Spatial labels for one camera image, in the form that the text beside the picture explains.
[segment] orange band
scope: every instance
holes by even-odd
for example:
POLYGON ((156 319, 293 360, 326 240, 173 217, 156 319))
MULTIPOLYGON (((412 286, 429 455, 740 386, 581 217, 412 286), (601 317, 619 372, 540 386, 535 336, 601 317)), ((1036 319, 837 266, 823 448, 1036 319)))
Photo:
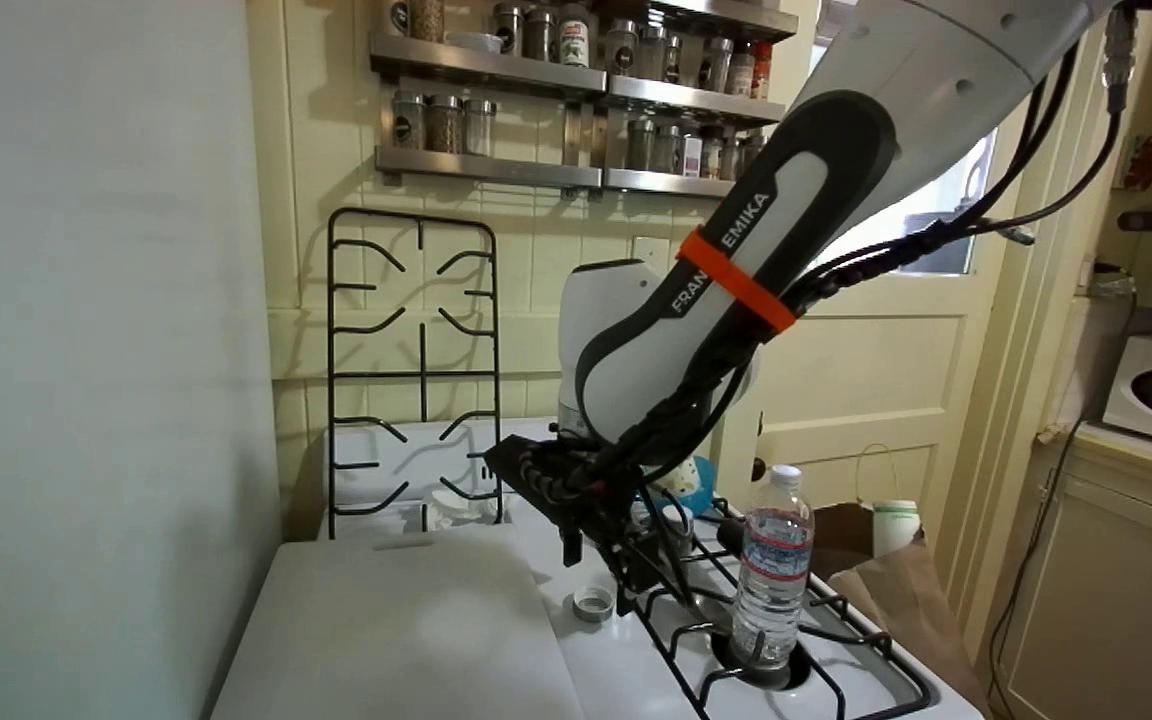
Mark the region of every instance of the orange band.
POLYGON ((737 266, 731 256, 712 247, 699 231, 683 240, 681 259, 731 292, 737 304, 761 317, 777 336, 787 330, 787 325, 795 319, 791 306, 780 304, 780 296, 774 296, 761 280, 745 275, 745 266, 737 266))

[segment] plastic water bottle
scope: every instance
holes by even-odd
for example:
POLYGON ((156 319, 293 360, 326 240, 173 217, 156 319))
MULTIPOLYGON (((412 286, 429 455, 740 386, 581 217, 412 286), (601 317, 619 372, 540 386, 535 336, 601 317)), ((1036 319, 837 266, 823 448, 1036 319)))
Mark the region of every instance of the plastic water bottle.
POLYGON ((811 573, 811 508, 802 466, 774 465, 777 508, 745 515, 731 642, 745 668, 780 672, 802 640, 802 602, 811 573))

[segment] small white container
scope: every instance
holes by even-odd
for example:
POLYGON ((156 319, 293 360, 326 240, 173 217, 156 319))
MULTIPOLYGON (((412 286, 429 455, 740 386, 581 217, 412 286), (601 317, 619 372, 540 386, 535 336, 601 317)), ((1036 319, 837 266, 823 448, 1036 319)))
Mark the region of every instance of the small white container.
POLYGON ((920 528, 926 518, 915 499, 871 505, 871 554, 909 548, 920 536, 920 528))

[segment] white stovetop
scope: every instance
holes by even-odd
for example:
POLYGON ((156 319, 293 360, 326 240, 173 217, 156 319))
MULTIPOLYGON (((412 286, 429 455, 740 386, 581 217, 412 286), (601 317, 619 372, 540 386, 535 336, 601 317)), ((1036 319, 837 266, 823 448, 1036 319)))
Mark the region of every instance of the white stovetop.
MULTIPOLYGON (((369 689, 369 679, 377 677, 388 689, 386 715, 429 715, 420 707, 458 707, 453 715, 522 715, 522 711, 534 715, 535 697, 545 699, 545 715, 611 715, 611 720, 695 715, 638 614, 581 622, 570 612, 573 589, 601 577, 601 564, 584 559, 581 569, 566 569, 558 533, 534 508, 516 510, 516 518, 501 528, 461 522, 437 536, 429 548, 412 548, 412 553, 388 548, 382 553, 391 564, 386 573, 369 573, 377 564, 358 564, 358 573, 342 573, 354 579, 342 579, 342 577, 308 579, 308 573, 299 577, 288 573, 293 564, 296 569, 326 564, 327 554, 338 554, 338 564, 347 564, 347 554, 377 559, 374 553, 377 542, 391 542, 391 536, 280 548, 280 559, 260 590, 260 602, 253 612, 253 622, 227 672, 215 715, 249 720, 253 707, 268 707, 274 697, 280 699, 280 707, 299 707, 296 715, 303 715, 303 707, 315 707, 308 715, 369 715, 366 703, 377 699, 377 689, 369 689), (406 608, 426 602, 420 595, 406 595, 406 589, 416 590, 416 583, 396 583, 396 577, 406 577, 400 569, 420 564, 420 554, 458 554, 458 548, 508 548, 505 554, 511 554, 525 579, 522 573, 505 573, 496 554, 489 559, 493 579, 485 579, 485 589, 496 583, 496 595, 501 590, 522 595, 508 618, 511 633, 505 633, 505 640, 493 642, 489 651, 478 651, 478 661, 461 656, 458 664, 446 664, 441 668, 446 677, 437 672, 409 677, 409 689, 396 693, 391 684, 400 684, 400 677, 386 677, 377 668, 391 668, 391 664, 429 668, 432 664, 429 656, 416 656, 416 661, 406 656, 409 642, 400 642, 406 637, 400 622, 429 627, 429 618, 420 612, 409 612, 409 614, 388 612, 396 602, 406 608)), ((448 589, 458 583, 458 590, 465 590, 465 577, 437 577, 437 579, 448 589)), ((446 618, 441 633, 453 633, 453 640, 446 637, 441 642, 426 651, 469 648, 473 637, 485 633, 485 622, 501 622, 501 618, 496 614, 478 614, 478 618, 465 614, 465 622, 446 618)), ((848 715, 890 707, 890 693, 863 668, 855 668, 855 661, 846 648, 821 642, 811 637, 805 637, 805 642, 848 689, 848 715)), ((699 651, 699 640, 695 640, 695 651, 681 651, 681 656, 683 656, 688 677, 699 679, 704 661, 707 661, 699 651)), ((915 668, 937 684, 937 703, 915 715, 926 720, 979 715, 947 684, 941 684, 926 664, 915 668)), ((837 715, 837 703, 821 677, 811 677, 795 693, 756 693, 749 684, 726 679, 717 684, 707 711, 717 720, 768 720, 768 715, 780 720, 780 715, 837 715)))

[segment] shelf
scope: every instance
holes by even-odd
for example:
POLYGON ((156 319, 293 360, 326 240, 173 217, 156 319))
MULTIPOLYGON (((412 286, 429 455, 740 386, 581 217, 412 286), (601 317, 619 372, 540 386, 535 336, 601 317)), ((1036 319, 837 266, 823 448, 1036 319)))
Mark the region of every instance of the shelf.
POLYGON ((645 78, 645 75, 611 75, 610 95, 616 100, 641 100, 641 105, 667 105, 681 112, 712 112, 728 114, 740 122, 780 122, 784 105, 761 105, 749 95, 728 95, 728 91, 707 91, 707 87, 688 87, 688 82, 664 82, 664 78, 645 78))
POLYGON ((611 190, 616 190, 616 188, 619 188, 619 190, 662 190, 662 197, 728 197, 728 190, 731 190, 731 179, 610 168, 610 188, 611 188, 611 190))
POLYGON ((374 162, 382 172, 465 174, 465 179, 545 184, 545 188, 604 188, 601 168, 522 162, 522 161, 420 152, 420 146, 391 146, 391 144, 377 146, 374 162))
POLYGON ((657 6, 688 13, 707 24, 740 24, 749 33, 766 33, 768 38, 784 38, 802 33, 802 19, 768 6, 761 0, 652 0, 657 6))
POLYGON ((386 71, 429 71, 429 75, 465 75, 465 78, 493 78, 511 87, 540 87, 540 91, 573 91, 573 95, 601 95, 610 87, 610 71, 601 66, 573 66, 573 65, 545 65, 525 56, 496 56, 458 44, 429 44, 412 34, 374 33, 374 66, 386 71))

